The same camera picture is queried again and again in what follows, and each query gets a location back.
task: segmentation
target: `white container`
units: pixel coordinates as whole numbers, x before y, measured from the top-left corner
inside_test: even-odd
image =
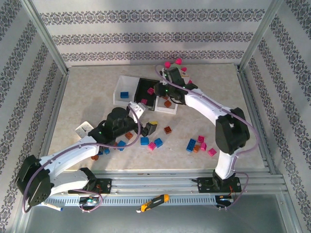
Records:
[[[164,105],[165,101],[167,101],[167,100],[157,96],[156,100],[155,100],[155,111],[161,112],[161,113],[176,114],[178,104],[175,104],[172,101],[170,101],[172,103],[172,105],[169,108],[167,108]]]
[[[139,78],[120,75],[115,91],[113,92],[113,105],[126,107],[130,101],[134,102]],[[121,92],[128,92],[129,98],[122,99]]]

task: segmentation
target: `building block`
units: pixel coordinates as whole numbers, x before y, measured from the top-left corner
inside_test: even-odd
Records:
[[[130,140],[133,137],[133,134],[131,132],[128,132],[125,134],[125,137]]]
[[[201,136],[201,135],[199,135],[198,142],[199,142],[199,143],[204,142],[204,137],[203,137],[203,136]]]
[[[168,126],[168,127],[165,127],[165,128],[164,128],[164,131],[165,131],[166,134],[169,134],[169,133],[172,132],[172,130],[171,130],[171,128],[170,128],[169,126]]]
[[[155,140],[155,144],[156,144],[156,147],[159,148],[160,146],[163,145],[163,142],[162,142],[162,140],[160,138],[158,138],[158,139]]]
[[[156,148],[156,144],[154,142],[151,142],[149,145],[148,145],[149,149],[150,150],[154,150]]]
[[[205,142],[201,143],[201,150],[206,151],[206,143]]]
[[[149,138],[147,138],[147,137],[141,137],[141,138],[140,138],[140,144],[141,144],[142,146],[148,145],[148,144],[149,144]]]
[[[197,153],[197,152],[199,152],[199,150],[200,150],[200,146],[199,145],[195,145],[194,148],[193,148],[193,152]]]
[[[109,154],[110,153],[110,150],[108,148],[104,149],[104,153],[105,154]]]
[[[123,142],[122,140],[118,143],[118,147],[123,147],[123,146],[125,146],[125,145],[126,145],[126,143],[125,143],[125,142]]]
[[[91,156],[91,159],[97,161],[99,159],[99,155]]]
[[[215,149],[212,148],[212,149],[210,149],[210,150],[208,151],[208,153],[209,153],[209,155],[210,155],[211,157],[213,157],[213,156],[217,153],[217,151],[215,151]]]
[[[145,99],[141,99],[140,102],[143,103],[143,104],[147,104],[147,100],[145,100]]]
[[[186,150],[189,151],[189,152],[192,152],[193,151],[193,148],[195,146],[195,143],[196,143],[196,140],[194,139],[190,139],[188,145],[187,145],[187,148]]]
[[[164,105],[165,107],[169,108],[172,105],[172,103],[169,100],[167,100],[164,102]]]
[[[148,93],[149,95],[153,95],[154,92],[155,92],[155,90],[154,90],[152,87],[150,87],[150,88],[148,89],[148,91],[147,91],[147,93]]]
[[[120,97],[121,97],[121,99],[128,99],[129,98],[128,91],[121,92]]]

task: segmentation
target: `brown block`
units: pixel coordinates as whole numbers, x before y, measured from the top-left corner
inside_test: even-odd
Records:
[[[99,158],[99,155],[91,156],[91,159],[92,159],[92,160],[95,160],[95,161],[98,160],[98,158]]]
[[[165,101],[164,105],[165,107],[169,108],[172,105],[172,103],[169,100],[167,100]]]
[[[130,140],[133,137],[133,134],[131,132],[128,132],[125,134],[125,137]]]
[[[199,145],[195,145],[194,148],[193,148],[193,152],[194,153],[197,153],[200,149],[200,146]]]
[[[171,130],[171,128],[170,128],[169,126],[168,126],[168,127],[165,127],[165,128],[164,128],[164,131],[165,131],[166,134],[169,134],[169,133],[172,132],[172,130]]]

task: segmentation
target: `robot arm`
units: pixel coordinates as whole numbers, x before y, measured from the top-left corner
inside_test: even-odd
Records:
[[[210,97],[206,96],[196,85],[193,83],[185,84],[184,79],[181,77],[178,68],[163,69],[160,74],[167,80],[175,85],[182,86],[189,89],[199,96],[188,93],[186,90],[176,88],[163,81],[155,86],[155,93],[158,96],[170,96],[180,104],[187,105],[199,111],[206,116],[216,127],[215,139],[218,148],[220,149],[218,164],[213,173],[214,185],[220,189],[224,183],[230,182],[234,178],[232,166],[236,160],[236,153],[245,146],[246,141],[249,139],[249,131],[247,126],[239,120],[233,118],[231,115],[223,110],[230,111],[235,115],[245,119],[244,113],[240,108],[230,109],[222,106]],[[221,106],[216,108],[209,101]]]

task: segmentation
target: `patterned wallpaper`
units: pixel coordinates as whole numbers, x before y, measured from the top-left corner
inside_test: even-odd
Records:
[[[311,232],[310,3],[287,0],[245,75],[276,169],[284,174],[304,232]]]
[[[0,232],[10,232],[21,197],[15,177],[39,156],[62,74],[19,0],[0,0]]]
[[[271,0],[33,2],[70,67],[238,64]]]

